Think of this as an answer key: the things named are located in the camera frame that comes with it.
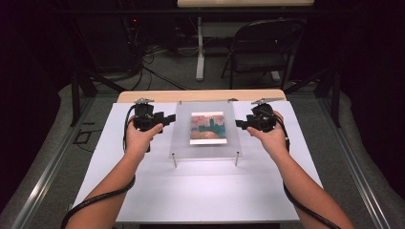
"picture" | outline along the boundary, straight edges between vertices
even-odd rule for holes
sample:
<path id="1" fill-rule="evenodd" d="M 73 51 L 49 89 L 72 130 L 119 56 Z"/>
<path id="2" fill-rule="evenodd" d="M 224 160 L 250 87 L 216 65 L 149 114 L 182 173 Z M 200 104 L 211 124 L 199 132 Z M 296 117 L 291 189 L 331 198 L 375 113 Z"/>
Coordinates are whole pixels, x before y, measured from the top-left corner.
<path id="1" fill-rule="evenodd" d="M 225 144 L 223 112 L 192 113 L 190 144 Z"/>

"equipment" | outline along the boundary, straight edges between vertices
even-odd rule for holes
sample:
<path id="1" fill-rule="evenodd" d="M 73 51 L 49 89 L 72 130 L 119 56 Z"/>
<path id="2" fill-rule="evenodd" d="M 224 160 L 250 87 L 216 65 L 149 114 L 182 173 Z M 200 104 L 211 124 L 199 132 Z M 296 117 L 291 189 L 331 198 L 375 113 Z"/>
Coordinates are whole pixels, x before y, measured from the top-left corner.
<path id="1" fill-rule="evenodd" d="M 154 102 L 153 99 L 147 99 L 147 98 L 140 98 L 137 101 L 135 101 L 135 105 L 133 105 L 129 111 L 128 114 L 125 118 L 125 124 L 124 124 L 124 138 L 122 139 L 122 146 L 125 152 L 125 144 L 126 144 L 126 130 L 128 128 L 128 121 L 129 120 L 129 115 L 131 114 L 132 110 L 135 111 L 135 117 L 134 119 L 134 126 L 138 130 L 142 132 L 147 132 L 150 129 L 152 129 L 154 126 L 158 125 L 159 123 L 163 124 L 163 126 L 168 126 L 170 125 L 171 122 L 176 121 L 176 115 L 171 114 L 167 117 L 164 116 L 164 112 L 159 112 L 153 114 L 153 109 L 154 106 L 148 104 L 149 102 Z"/>

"chair leg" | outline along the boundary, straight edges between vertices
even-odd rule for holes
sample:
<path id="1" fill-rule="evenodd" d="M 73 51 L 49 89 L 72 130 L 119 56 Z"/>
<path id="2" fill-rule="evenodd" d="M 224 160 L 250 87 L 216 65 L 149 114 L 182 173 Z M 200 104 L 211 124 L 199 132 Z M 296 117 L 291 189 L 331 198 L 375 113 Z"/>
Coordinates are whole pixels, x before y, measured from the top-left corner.
<path id="1" fill-rule="evenodd" d="M 226 68 L 227 68 L 227 66 L 228 66 L 228 64 L 229 64 L 229 59 L 230 59 L 230 58 L 228 57 L 227 60 L 226 60 L 226 63 L 225 63 L 224 69 L 223 69 L 223 74 L 221 74 L 221 78 L 224 78 Z"/>

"black curtain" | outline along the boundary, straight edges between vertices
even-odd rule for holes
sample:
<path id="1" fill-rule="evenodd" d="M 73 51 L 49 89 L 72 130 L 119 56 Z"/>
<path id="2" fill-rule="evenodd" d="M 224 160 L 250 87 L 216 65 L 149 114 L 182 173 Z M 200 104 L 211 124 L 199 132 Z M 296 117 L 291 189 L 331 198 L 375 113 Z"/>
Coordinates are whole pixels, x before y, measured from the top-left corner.
<path id="1" fill-rule="evenodd" d="M 342 91 L 364 146 L 405 199 L 405 14 L 401 1 L 373 1 L 343 68 Z"/>
<path id="2" fill-rule="evenodd" d="M 29 170 L 70 83 L 45 14 L 35 1 L 0 3 L 0 210 Z"/>

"black controller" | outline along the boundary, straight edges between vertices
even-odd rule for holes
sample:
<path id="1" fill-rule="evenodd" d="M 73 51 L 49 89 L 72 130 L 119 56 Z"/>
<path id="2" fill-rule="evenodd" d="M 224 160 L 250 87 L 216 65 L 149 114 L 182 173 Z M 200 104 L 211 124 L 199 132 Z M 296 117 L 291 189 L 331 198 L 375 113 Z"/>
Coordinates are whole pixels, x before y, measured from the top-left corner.
<path id="1" fill-rule="evenodd" d="M 176 115 L 171 114 L 167 117 L 164 116 L 163 112 L 155 113 L 153 114 L 153 109 L 154 106 L 148 104 L 149 102 L 153 102 L 154 100 L 151 99 L 145 99 L 141 98 L 138 99 L 135 103 L 134 106 L 131 107 L 130 111 L 128 112 L 131 113 L 131 111 L 134 109 L 135 111 L 135 118 L 134 118 L 134 126 L 138 130 L 142 132 L 147 132 L 159 123 L 163 124 L 163 126 L 168 126 L 170 125 L 171 122 L 176 121 Z"/>
<path id="2" fill-rule="evenodd" d="M 246 130 L 249 126 L 263 132 L 273 130 L 277 123 L 277 116 L 273 113 L 273 109 L 265 100 L 255 103 L 258 105 L 252 108 L 253 114 L 246 116 L 247 121 L 235 120 L 236 126 L 241 127 L 242 130 Z"/>

